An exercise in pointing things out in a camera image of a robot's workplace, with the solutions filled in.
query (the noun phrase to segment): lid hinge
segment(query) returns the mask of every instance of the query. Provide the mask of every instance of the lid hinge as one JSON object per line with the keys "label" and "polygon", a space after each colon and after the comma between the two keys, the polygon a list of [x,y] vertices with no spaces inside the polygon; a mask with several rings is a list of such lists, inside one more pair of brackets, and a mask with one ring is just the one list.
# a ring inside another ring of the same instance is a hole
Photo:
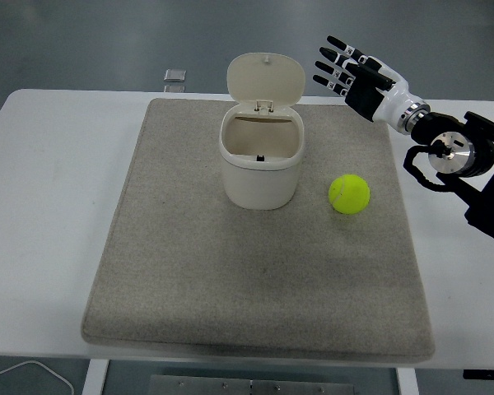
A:
{"label": "lid hinge", "polygon": [[268,115],[274,112],[273,102],[271,100],[256,100],[254,111],[258,111],[262,115]]}

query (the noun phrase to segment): metal plate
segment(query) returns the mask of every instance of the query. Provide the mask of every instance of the metal plate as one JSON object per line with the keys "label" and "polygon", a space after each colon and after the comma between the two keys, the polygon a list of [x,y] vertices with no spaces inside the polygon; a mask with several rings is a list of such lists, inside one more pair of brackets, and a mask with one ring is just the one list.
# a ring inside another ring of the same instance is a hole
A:
{"label": "metal plate", "polygon": [[183,93],[184,85],[165,85],[164,92]]}
{"label": "metal plate", "polygon": [[354,395],[352,384],[253,380],[252,395]]}
{"label": "metal plate", "polygon": [[148,395],[250,395],[248,379],[152,375]]}
{"label": "metal plate", "polygon": [[352,384],[152,375],[148,395],[354,395]]}
{"label": "metal plate", "polygon": [[186,70],[179,70],[174,68],[169,68],[165,72],[165,81],[166,82],[183,82],[184,76],[187,73]]}

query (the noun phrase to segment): robot finger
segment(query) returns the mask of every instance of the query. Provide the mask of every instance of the robot finger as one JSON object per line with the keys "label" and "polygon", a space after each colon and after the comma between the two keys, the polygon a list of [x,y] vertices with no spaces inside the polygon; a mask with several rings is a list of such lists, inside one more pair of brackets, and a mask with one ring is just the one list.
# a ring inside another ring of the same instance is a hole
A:
{"label": "robot finger", "polygon": [[355,78],[347,74],[346,72],[342,72],[339,70],[336,70],[335,68],[329,66],[326,63],[322,62],[315,62],[315,66],[318,67],[320,70],[323,72],[327,72],[337,78],[343,85],[351,86],[353,81],[355,81]]}
{"label": "robot finger", "polygon": [[340,68],[346,68],[348,64],[354,64],[357,65],[358,63],[355,61],[355,59],[351,59],[345,55],[342,55],[341,53],[338,53],[336,51],[333,51],[332,49],[322,47],[320,49],[320,53],[328,59],[330,62],[333,62]]}
{"label": "robot finger", "polygon": [[351,45],[347,45],[343,43],[340,39],[337,39],[332,35],[328,36],[328,42],[335,48],[338,48],[341,51],[343,51],[350,58],[357,60],[359,63],[364,64],[366,60],[368,60],[368,57],[365,54],[363,54],[361,51],[359,51],[356,48],[353,48]]}
{"label": "robot finger", "polygon": [[316,74],[313,76],[313,80],[318,82],[320,85],[326,86],[330,91],[333,91],[337,95],[340,95],[342,97],[346,97],[347,93],[349,92],[349,88],[342,86],[340,84],[337,84],[335,82],[331,82],[327,78],[318,76]]}
{"label": "robot finger", "polygon": [[368,55],[363,54],[358,49],[352,47],[351,45],[347,45],[343,43],[340,39],[333,37],[332,35],[328,36],[328,42],[334,46],[335,48],[340,49],[345,54],[347,54],[350,58],[358,61],[360,64],[365,64],[367,67],[379,71],[382,67],[382,64],[369,57]]}

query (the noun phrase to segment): white trash can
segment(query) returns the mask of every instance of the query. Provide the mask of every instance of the white trash can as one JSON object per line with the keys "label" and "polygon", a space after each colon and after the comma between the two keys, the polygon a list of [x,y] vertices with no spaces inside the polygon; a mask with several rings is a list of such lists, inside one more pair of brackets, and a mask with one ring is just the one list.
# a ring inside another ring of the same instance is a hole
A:
{"label": "white trash can", "polygon": [[284,55],[246,53],[231,62],[227,86],[239,104],[220,129],[226,194],[243,208],[279,208],[295,193],[305,151],[304,124],[290,107],[304,93],[304,70]]}

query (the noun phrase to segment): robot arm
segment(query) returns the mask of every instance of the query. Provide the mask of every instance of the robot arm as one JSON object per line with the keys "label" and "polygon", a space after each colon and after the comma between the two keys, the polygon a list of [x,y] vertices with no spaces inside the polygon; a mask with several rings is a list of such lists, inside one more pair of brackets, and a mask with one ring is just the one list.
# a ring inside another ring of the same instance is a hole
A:
{"label": "robot arm", "polygon": [[[409,135],[419,146],[408,150],[404,168],[425,188],[456,193],[468,205],[468,223],[494,238],[494,175],[480,192],[461,178],[486,173],[494,166],[494,123],[467,112],[466,123],[431,112],[419,96],[411,94],[407,81],[379,59],[332,36],[335,48],[320,48],[331,65],[315,65],[331,76],[313,76],[319,84],[345,98],[347,105],[371,122],[386,122]],[[415,156],[428,154],[428,160],[443,184],[434,184],[413,164]]]}
{"label": "robot arm", "polygon": [[315,65],[331,74],[336,82],[318,75],[313,79],[344,96],[347,105],[363,118],[386,122],[408,135],[417,116],[430,112],[430,106],[422,98],[409,92],[408,82],[379,59],[366,56],[332,36],[328,37],[328,42],[340,51],[320,49],[333,67],[322,62]]}

